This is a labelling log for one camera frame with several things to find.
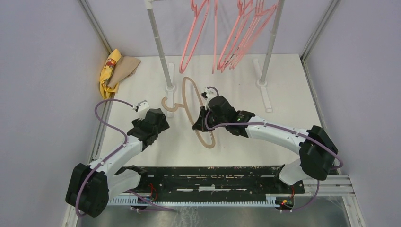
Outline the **beige plastic hanger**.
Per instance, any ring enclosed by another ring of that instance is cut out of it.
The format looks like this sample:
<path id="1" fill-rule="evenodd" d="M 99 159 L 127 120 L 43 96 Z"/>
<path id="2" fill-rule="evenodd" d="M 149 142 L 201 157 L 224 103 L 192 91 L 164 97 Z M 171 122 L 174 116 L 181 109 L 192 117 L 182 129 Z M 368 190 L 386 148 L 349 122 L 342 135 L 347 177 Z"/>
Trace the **beige plastic hanger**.
<path id="1" fill-rule="evenodd" d="M 195 118 L 192 116 L 192 114 L 190 112 L 190 106 L 191 105 L 190 105 L 190 102 L 189 102 L 189 98 L 187 98 L 187 95 L 186 95 L 186 91 L 187 91 L 187 88 L 188 88 L 187 82 L 189 82 L 194 88 L 194 92 L 195 92 L 196 97 L 197 97 L 197 101 L 195 103 L 199 104 L 199 106 L 203 106 L 204 102 L 202 101 L 201 93 L 200 93 L 200 91 L 199 91 L 199 89 L 197 87 L 197 84 L 195 83 L 195 81 L 192 78 L 187 77 L 187 76 L 183 77 L 183 80 L 182 80 L 181 93 L 182 93 L 183 103 L 182 104 L 173 103 L 173 107 L 168 107 L 168 105 L 167 105 L 168 97 L 165 96 L 161 100 L 161 105 L 167 111 L 168 114 L 176 112 L 179 108 L 183 108 L 185 110 L 185 112 L 186 112 L 186 115 L 188 117 L 189 122 L 193 126 L 195 124 Z M 215 138 L 215 136 L 214 136 L 214 134 L 212 132 L 209 132 L 209 134 L 210 134 L 210 143 L 207 143 L 206 140 L 201 135 L 201 133 L 202 133 L 201 131 L 197 131 L 197 130 L 192 130 L 192 131 L 196 134 L 199 142 L 203 145 L 203 147 L 205 147 L 207 149 L 212 149 L 212 148 L 215 147 L 216 138 Z"/>

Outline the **pink wire hanger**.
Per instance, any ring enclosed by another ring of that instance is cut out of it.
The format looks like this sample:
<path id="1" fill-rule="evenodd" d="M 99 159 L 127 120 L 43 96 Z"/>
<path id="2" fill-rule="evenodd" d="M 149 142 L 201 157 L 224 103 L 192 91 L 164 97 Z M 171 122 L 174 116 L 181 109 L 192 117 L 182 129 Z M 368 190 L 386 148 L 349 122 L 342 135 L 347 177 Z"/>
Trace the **pink wire hanger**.
<path id="1" fill-rule="evenodd" d="M 239 16 L 220 55 L 221 71 L 236 68 L 269 23 L 277 4 L 268 7 L 263 0 L 240 0 L 238 8 Z"/>
<path id="2" fill-rule="evenodd" d="M 253 26 L 253 17 L 263 10 L 263 0 L 237 0 L 238 12 L 234 25 L 228 35 L 223 50 L 218 59 L 217 70 L 224 72 L 227 68 L 231 69 L 234 59 L 239 56 L 240 48 L 244 45 L 245 39 L 250 35 Z"/>
<path id="3" fill-rule="evenodd" d="M 250 48 L 256 42 L 257 38 L 261 35 L 271 18 L 277 10 L 278 1 L 271 6 L 265 5 L 264 0 L 257 0 L 253 7 L 254 11 L 250 14 L 248 22 L 244 31 L 239 39 L 239 44 L 235 48 L 233 58 L 229 61 L 229 69 L 233 70 L 239 62 L 243 59 L 245 54 L 248 53 Z"/>

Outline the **pink plastic hanger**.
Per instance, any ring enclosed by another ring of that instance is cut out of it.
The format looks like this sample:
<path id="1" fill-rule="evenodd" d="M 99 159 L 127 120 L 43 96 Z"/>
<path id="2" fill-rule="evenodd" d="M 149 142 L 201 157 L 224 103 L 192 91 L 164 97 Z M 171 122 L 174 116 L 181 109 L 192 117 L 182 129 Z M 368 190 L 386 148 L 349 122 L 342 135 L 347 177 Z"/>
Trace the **pink plastic hanger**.
<path id="1" fill-rule="evenodd" d="M 181 55 L 179 65 L 179 73 L 181 74 L 185 72 L 191 62 L 210 11 L 210 0 L 202 0 L 199 4 L 191 0 L 190 3 L 193 20 Z"/>
<path id="2" fill-rule="evenodd" d="M 214 0 L 214 14 L 213 14 L 213 22 L 214 22 L 214 37 L 213 37 L 213 62 L 212 62 L 212 71 L 214 74 L 216 69 L 216 58 L 217 58 L 217 14 L 218 14 L 218 0 Z"/>
<path id="3" fill-rule="evenodd" d="M 235 23 L 228 35 L 226 43 L 221 51 L 216 69 L 223 72 L 233 58 L 235 48 L 239 44 L 239 39 L 244 31 L 250 14 L 254 11 L 253 0 L 237 0 L 238 13 Z"/>

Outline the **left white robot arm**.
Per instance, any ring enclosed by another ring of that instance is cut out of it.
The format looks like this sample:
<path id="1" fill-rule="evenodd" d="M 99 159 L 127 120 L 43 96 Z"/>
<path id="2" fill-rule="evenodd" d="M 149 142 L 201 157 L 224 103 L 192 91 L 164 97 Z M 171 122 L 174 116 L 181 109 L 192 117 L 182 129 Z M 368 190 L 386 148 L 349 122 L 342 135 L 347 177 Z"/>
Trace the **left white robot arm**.
<path id="1" fill-rule="evenodd" d="M 104 158 L 88 165 L 77 164 L 71 174 L 65 201 L 76 208 L 78 214 L 99 216 L 109 200 L 130 190 L 144 192 L 149 185 L 144 171 L 125 164 L 152 145 L 159 134 L 169 129 L 163 111 L 150 108 L 144 118 L 132 121 L 127 132 L 127 142 L 117 146 Z"/>

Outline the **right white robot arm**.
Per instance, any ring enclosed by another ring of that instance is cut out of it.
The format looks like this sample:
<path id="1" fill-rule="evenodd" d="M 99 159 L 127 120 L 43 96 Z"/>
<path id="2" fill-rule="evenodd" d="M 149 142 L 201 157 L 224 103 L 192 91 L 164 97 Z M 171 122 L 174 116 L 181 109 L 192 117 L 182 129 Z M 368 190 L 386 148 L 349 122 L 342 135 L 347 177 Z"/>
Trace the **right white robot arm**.
<path id="1" fill-rule="evenodd" d="M 324 181 L 337 168 L 334 160 L 338 149 L 320 126 L 305 130 L 274 124 L 252 112 L 236 110 L 225 97 L 217 96 L 200 107 L 192 129 L 207 132 L 220 127 L 232 135 L 267 141 L 298 155 L 298 159 L 284 164 L 276 174 L 273 187 L 279 193 L 287 192 L 306 178 Z"/>

